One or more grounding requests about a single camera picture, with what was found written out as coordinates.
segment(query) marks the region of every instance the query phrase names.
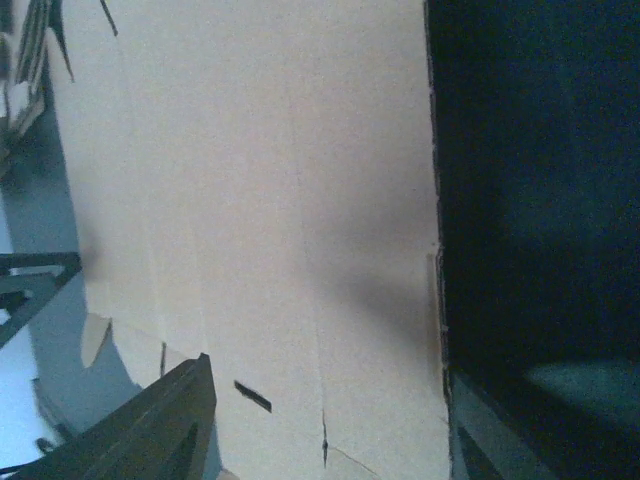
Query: cardboard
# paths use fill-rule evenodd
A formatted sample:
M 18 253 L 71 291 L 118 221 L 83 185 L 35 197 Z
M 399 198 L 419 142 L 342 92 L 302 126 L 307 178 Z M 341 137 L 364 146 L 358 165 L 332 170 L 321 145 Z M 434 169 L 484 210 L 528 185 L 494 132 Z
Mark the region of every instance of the cardboard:
M 132 378 L 207 352 L 243 480 L 448 478 L 422 3 L 130 3 L 63 6 L 50 60 Z

